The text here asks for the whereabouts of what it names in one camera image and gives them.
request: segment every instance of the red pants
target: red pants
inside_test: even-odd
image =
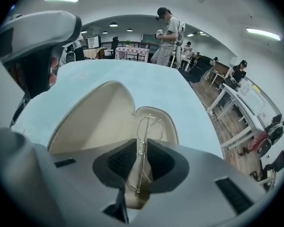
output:
[[[263,131],[262,133],[259,133],[247,146],[249,151],[255,151],[260,146],[260,144],[263,142],[263,140],[268,138],[268,134],[266,131]]]

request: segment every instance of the person wearing red pants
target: person wearing red pants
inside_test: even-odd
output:
[[[276,139],[275,137],[269,136],[268,133],[272,129],[272,127],[274,127],[277,124],[280,124],[281,122],[283,122],[282,125],[284,128],[284,115],[282,116],[281,114],[279,114],[273,117],[272,122],[264,129],[264,131],[258,134],[247,147],[243,147],[243,152],[239,153],[239,155],[244,156],[251,151],[256,151],[258,147],[261,145],[261,143],[267,138],[270,139],[271,144],[273,145],[276,142],[276,140],[279,139],[279,137]]]

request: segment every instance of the person in black shirt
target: person in black shirt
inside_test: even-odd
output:
[[[229,73],[229,77],[231,80],[236,80],[237,83],[240,83],[240,81],[242,80],[242,78],[245,77],[246,72],[244,71],[244,69],[247,67],[247,62],[246,60],[242,60],[241,63],[237,66],[234,66],[230,73]],[[236,89],[237,88],[237,84],[236,83],[230,83],[228,84],[226,82],[226,80],[224,79],[222,81],[222,83],[227,84],[228,86],[230,86],[232,89]],[[221,100],[218,103],[218,107],[222,110],[224,105],[226,104],[226,102],[229,100],[230,95],[228,93],[226,93]]]
[[[248,154],[251,151],[256,151],[258,147],[261,145],[261,143],[268,138],[268,132],[270,129],[275,126],[276,124],[279,124],[282,122],[282,125],[284,126],[284,116],[282,117],[281,114],[273,117],[271,123],[264,129],[263,132],[259,133],[250,143],[247,147],[243,147],[243,152],[239,153],[240,156],[243,156],[245,154]],[[271,145],[274,144],[275,139],[271,139]]]

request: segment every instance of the man wearing black cap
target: man wearing black cap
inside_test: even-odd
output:
[[[169,9],[159,8],[157,20],[164,19],[167,26],[163,30],[163,35],[158,35],[157,39],[161,40],[159,49],[154,53],[151,62],[154,64],[166,66],[169,57],[175,48],[175,40],[178,37],[179,20],[173,16]]]
[[[241,79],[244,78],[246,75],[246,72],[244,71],[246,67],[247,67],[246,60],[242,60],[239,65],[231,68],[231,71],[228,76],[231,78],[231,80],[235,80],[237,83],[239,83]],[[228,83],[227,85],[230,86],[232,89],[236,89],[238,86],[236,83]],[[230,95],[226,93],[219,101],[218,107],[222,109],[225,106],[226,102],[229,100],[229,98]]]

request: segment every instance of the backpack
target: backpack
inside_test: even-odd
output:
[[[283,135],[284,126],[281,123],[275,124],[268,131],[268,138],[271,140],[272,144],[275,144]]]

